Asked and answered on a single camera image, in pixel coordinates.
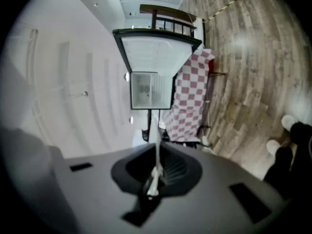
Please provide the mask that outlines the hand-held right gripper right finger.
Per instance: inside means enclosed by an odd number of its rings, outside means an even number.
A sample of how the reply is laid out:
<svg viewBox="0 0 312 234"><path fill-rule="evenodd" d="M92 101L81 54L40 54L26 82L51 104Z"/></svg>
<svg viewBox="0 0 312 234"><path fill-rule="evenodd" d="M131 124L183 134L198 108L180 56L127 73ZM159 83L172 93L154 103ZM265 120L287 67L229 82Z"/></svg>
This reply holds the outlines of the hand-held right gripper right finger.
<svg viewBox="0 0 312 234"><path fill-rule="evenodd" d="M168 143L168 147L195 158L202 177L185 196L165 198L142 227L144 234L260 234L272 225L288 202L270 184L228 159ZM269 210L254 223L236 197L232 185L243 184Z"/></svg>

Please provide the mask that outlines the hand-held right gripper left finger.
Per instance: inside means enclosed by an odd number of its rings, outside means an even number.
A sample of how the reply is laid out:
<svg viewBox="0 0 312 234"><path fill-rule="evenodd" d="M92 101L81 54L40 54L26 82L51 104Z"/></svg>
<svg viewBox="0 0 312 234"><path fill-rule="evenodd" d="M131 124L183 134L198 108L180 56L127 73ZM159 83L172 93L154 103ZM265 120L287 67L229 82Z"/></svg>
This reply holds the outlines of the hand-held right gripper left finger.
<svg viewBox="0 0 312 234"><path fill-rule="evenodd" d="M103 155L65 159L60 149L50 147L55 188L51 192L51 220L67 234L156 234L148 221L137 227L122 219L136 203L136 196L123 192L114 182L113 165L138 155L151 144Z"/></svg>

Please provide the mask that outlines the white round plate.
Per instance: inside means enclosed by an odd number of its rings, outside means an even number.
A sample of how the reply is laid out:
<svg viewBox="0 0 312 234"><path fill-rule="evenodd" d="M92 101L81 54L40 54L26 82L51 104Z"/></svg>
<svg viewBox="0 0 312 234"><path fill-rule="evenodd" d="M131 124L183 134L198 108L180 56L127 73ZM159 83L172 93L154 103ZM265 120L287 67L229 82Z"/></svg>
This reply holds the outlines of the white round plate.
<svg viewBox="0 0 312 234"><path fill-rule="evenodd" d="M163 181L163 167L160 164L161 135L158 130L157 120L153 115L151 115L149 141L151 144L155 144L155 148L156 148L155 166L152 169L150 177L146 182L146 186L147 186L146 195L149 200L152 200L156 198L157 196L159 196L158 186L159 186L159 183Z"/></svg>

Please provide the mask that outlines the black mini fridge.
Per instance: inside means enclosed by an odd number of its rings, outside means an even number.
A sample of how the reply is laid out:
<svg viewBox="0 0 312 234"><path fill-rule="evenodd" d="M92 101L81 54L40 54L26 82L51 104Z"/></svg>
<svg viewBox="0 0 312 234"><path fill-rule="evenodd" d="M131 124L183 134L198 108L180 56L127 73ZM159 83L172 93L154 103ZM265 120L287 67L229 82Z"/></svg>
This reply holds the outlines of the black mini fridge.
<svg viewBox="0 0 312 234"><path fill-rule="evenodd" d="M170 109L175 76L202 40L157 29L115 29L113 36L129 73L131 109Z"/></svg>

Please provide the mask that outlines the person legs with white shoes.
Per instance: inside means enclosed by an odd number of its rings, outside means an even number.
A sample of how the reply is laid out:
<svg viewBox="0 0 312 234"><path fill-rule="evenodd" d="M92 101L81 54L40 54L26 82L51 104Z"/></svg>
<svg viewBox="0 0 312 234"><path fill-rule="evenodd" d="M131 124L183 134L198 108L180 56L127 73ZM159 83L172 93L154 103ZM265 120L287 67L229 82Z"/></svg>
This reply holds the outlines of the person legs with white shoes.
<svg viewBox="0 0 312 234"><path fill-rule="evenodd" d="M284 199L312 197L312 126L302 122L290 129L291 143L297 145L293 155L289 146L279 146L275 162L267 171L264 181L273 186Z"/></svg>

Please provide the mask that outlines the person's left white shoe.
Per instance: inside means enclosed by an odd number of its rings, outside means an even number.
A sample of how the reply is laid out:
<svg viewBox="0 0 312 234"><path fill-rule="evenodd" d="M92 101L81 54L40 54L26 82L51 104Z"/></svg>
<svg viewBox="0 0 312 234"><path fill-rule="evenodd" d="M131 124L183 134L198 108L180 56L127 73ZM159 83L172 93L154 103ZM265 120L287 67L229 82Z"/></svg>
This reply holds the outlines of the person's left white shoe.
<svg viewBox="0 0 312 234"><path fill-rule="evenodd" d="M281 144L274 139L270 139L266 143L266 148L269 154L273 157L276 156L277 151L281 148Z"/></svg>

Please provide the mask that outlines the person's white shoe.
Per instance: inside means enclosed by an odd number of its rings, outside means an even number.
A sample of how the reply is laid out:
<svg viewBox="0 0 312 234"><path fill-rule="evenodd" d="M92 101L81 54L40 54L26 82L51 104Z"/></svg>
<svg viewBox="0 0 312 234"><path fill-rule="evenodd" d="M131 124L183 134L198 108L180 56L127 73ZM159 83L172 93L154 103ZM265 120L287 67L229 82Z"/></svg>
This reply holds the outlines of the person's white shoe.
<svg viewBox="0 0 312 234"><path fill-rule="evenodd" d="M276 156L277 151L281 148L281 144L274 139L270 139L266 143L266 148L269 154L273 157Z"/></svg>
<svg viewBox="0 0 312 234"><path fill-rule="evenodd" d="M284 115L281 119L281 124L283 128L286 129L288 132L291 131L292 126L297 122L298 120L291 115Z"/></svg>

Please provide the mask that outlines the red white checkered tablecloth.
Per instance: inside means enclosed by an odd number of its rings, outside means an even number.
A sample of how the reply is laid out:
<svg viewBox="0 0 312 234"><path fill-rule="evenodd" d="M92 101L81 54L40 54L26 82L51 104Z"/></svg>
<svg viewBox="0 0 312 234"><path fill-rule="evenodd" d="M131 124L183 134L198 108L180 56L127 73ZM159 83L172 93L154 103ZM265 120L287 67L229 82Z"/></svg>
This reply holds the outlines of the red white checkered tablecloth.
<svg viewBox="0 0 312 234"><path fill-rule="evenodd" d="M209 62L215 58L211 49L197 49L177 73L174 100L162 120L172 142L197 141L197 131L207 92Z"/></svg>

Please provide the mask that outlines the person's right white shoe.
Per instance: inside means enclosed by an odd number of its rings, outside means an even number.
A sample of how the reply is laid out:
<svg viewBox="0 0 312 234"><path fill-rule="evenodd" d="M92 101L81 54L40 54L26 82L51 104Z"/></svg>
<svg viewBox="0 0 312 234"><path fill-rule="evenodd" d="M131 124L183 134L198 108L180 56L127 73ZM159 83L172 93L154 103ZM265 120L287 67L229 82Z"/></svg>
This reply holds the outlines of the person's right white shoe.
<svg viewBox="0 0 312 234"><path fill-rule="evenodd" d="M298 120L291 115L284 115L281 119L281 124L283 128L286 129L288 132L291 131L292 126L297 122Z"/></svg>

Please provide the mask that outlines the dark wooden railing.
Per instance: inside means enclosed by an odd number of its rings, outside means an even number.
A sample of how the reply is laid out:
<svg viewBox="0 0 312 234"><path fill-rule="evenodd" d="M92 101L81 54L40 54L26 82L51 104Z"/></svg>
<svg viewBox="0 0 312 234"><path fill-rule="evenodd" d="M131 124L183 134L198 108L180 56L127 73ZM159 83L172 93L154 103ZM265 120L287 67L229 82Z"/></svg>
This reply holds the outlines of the dark wooden railing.
<svg viewBox="0 0 312 234"><path fill-rule="evenodd" d="M151 14L152 29L170 31L190 37L199 37L203 32L202 19L187 12L151 4L141 4L141 14Z"/></svg>

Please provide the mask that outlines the yellow black floor tape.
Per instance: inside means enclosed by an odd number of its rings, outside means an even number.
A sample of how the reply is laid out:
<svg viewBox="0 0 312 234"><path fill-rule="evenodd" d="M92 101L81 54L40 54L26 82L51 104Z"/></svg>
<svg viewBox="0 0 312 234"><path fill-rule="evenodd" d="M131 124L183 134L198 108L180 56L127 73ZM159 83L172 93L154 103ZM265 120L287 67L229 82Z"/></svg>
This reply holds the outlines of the yellow black floor tape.
<svg viewBox="0 0 312 234"><path fill-rule="evenodd" d="M233 0L233 1L229 2L227 5L225 5L224 7L219 9L217 12L215 12L212 16L210 16L207 21L211 21L212 19L214 19L217 15L219 15L222 11L224 11L226 8L228 8L230 5L232 5L236 1L238 1L238 0Z"/></svg>

